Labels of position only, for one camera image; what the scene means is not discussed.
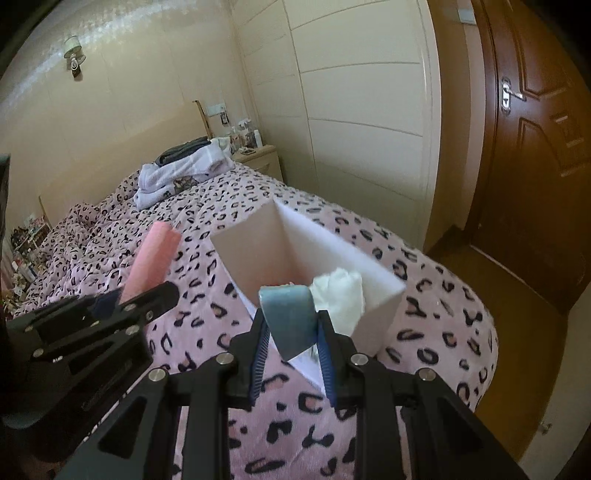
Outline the pink hair roller clip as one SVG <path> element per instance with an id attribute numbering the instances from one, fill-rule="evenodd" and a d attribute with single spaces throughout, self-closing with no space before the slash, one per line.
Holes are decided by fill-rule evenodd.
<path id="1" fill-rule="evenodd" d="M 181 235 L 165 222 L 155 222 L 143 239 L 119 297 L 124 304 L 160 285 L 177 254 Z"/>

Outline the blue makeup sponge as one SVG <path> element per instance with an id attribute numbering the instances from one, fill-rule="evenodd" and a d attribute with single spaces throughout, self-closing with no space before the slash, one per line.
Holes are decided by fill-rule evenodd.
<path id="1" fill-rule="evenodd" d="M 262 287 L 259 307 L 284 361 L 294 359 L 317 343 L 318 314 L 308 286 Z"/>

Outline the white paper bag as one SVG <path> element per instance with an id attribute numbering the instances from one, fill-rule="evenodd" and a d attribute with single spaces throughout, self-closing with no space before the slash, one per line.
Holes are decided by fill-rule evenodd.
<path id="1" fill-rule="evenodd" d="M 252 314 L 263 314 L 259 307 L 262 287 L 310 288 L 315 277 L 338 268 L 359 272 L 365 313 L 348 337 L 356 350 L 370 358 L 385 344 L 406 291 L 404 282 L 324 226 L 270 201 L 242 222 L 215 234 L 212 243 L 240 299 Z M 317 343 L 286 362 L 325 394 Z"/>

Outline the pink leopard print blanket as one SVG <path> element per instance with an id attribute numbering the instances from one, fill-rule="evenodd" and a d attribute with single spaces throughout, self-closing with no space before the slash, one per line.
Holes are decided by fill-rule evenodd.
<path id="1" fill-rule="evenodd" d="M 373 220 L 321 197 L 236 166 L 147 210 L 133 202 L 130 175 L 95 205 L 73 206 L 45 238 L 45 268 L 20 306 L 27 313 L 61 298 L 122 287 L 144 235 L 157 221 L 181 235 L 167 277 L 180 298 L 155 320 L 147 339 L 154 363 L 189 371 L 249 327 L 249 315 L 221 266 L 211 236 L 276 199 L 375 257 L 407 289 L 379 360 L 413 373 L 434 369 L 470 408 L 489 389 L 498 363 L 494 320 L 460 278 Z M 263 390 L 250 411 L 229 414 L 232 475 L 237 479 L 349 479 L 356 415 L 329 401 L 270 353 Z"/>

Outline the cluttered side shelf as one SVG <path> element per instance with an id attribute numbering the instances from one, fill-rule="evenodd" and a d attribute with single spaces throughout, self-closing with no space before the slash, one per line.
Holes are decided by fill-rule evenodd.
<path id="1" fill-rule="evenodd" d="M 44 269 L 39 253 L 41 244 L 51 232 L 44 215 L 30 215 L 23 226 L 14 228 L 2 242 L 1 289 L 12 291 L 18 297 Z"/>

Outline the pile of folded clothes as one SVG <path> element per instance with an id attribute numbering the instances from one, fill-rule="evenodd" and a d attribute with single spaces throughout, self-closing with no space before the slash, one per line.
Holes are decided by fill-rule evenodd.
<path id="1" fill-rule="evenodd" d="M 144 164 L 133 196 L 135 207 L 148 209 L 184 189 L 228 172 L 235 166 L 230 153 L 228 138 L 213 138 L 190 154 L 177 153 L 174 161 Z"/>

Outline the crumpled white tissue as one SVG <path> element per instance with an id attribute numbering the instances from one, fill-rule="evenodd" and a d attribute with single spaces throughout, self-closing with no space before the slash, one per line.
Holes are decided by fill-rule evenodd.
<path id="1" fill-rule="evenodd" d="M 310 290 L 315 309 L 329 313 L 335 332 L 352 336 L 365 313 L 361 274 L 338 268 L 329 274 L 315 277 Z"/>

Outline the wooden nightstand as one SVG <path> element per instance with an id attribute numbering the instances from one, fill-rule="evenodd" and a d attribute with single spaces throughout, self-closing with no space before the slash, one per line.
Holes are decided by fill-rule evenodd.
<path id="1" fill-rule="evenodd" d="M 264 145 L 260 148 L 250 149 L 247 153 L 236 152 L 232 155 L 232 160 L 283 182 L 280 158 L 277 155 L 276 147 L 273 145 Z"/>

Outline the brown wooden door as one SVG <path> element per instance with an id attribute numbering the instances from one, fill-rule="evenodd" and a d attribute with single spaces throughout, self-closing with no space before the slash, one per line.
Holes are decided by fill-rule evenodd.
<path id="1" fill-rule="evenodd" d="M 471 243 L 559 312 L 590 283 L 590 91 L 522 1 L 473 4 L 485 65 L 485 133 Z M 511 80 L 511 113 L 500 82 Z"/>

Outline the cream wardrobe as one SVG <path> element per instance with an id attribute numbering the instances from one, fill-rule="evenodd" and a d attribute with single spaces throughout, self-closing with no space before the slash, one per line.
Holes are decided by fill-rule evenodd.
<path id="1" fill-rule="evenodd" d="M 441 82 L 424 1 L 232 1 L 263 139 L 290 186 L 427 244 Z"/>

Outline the wall lamp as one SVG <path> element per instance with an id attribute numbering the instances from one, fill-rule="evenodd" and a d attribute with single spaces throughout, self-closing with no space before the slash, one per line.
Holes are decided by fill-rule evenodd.
<path id="1" fill-rule="evenodd" d="M 75 81 L 81 81 L 81 65 L 86 60 L 86 56 L 76 35 L 71 35 L 64 41 L 64 59 L 73 79 Z"/>

